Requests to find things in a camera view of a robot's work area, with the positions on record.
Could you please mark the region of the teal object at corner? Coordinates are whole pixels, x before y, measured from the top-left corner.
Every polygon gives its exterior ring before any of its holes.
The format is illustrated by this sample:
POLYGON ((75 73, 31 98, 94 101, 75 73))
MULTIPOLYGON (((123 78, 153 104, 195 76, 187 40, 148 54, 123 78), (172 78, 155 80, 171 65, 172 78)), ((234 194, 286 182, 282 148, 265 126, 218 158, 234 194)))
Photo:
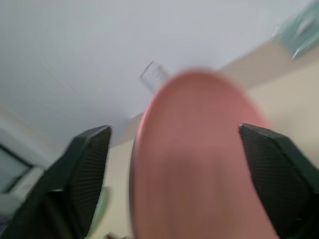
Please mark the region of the teal object at corner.
POLYGON ((292 59, 319 45, 319 0, 312 0, 294 18, 281 25, 276 38, 292 59))

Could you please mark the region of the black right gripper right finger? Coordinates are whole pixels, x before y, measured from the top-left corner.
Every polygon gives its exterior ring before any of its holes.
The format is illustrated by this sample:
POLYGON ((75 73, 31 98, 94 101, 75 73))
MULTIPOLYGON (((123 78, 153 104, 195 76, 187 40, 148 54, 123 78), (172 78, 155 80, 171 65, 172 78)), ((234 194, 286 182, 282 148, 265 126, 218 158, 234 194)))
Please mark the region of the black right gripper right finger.
POLYGON ((251 180, 279 239, 319 239, 319 170, 285 135, 243 123, 251 180))

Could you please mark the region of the green plate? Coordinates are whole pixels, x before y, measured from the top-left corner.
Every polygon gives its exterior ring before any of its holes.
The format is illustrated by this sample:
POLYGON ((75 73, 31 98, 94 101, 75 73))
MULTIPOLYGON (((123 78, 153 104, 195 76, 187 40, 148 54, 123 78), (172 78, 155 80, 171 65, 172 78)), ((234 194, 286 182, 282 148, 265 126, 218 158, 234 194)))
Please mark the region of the green plate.
POLYGON ((96 210, 94 213, 94 217, 90 226, 90 230, 88 235, 86 236, 86 239, 89 239, 96 231, 96 229, 99 227, 104 214, 107 210, 109 201, 111 196, 111 188, 109 186, 102 187, 101 194, 96 206, 96 210))

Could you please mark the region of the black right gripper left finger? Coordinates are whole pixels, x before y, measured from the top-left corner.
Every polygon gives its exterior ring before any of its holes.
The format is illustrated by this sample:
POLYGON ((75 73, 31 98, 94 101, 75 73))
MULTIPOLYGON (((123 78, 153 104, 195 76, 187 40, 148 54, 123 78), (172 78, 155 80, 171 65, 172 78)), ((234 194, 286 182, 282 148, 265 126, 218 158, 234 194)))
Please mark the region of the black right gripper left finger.
POLYGON ((0 239, 85 239, 100 198, 112 129, 82 132, 25 196, 0 194, 0 239))

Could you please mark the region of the pink plate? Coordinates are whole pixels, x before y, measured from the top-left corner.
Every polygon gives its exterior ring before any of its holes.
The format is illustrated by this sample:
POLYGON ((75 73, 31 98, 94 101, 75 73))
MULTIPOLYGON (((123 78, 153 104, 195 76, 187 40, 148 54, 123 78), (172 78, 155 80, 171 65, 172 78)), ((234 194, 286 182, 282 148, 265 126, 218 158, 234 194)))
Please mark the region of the pink plate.
POLYGON ((251 182, 241 123, 268 125, 220 73, 190 69, 160 88, 132 152, 135 239, 278 239, 251 182))

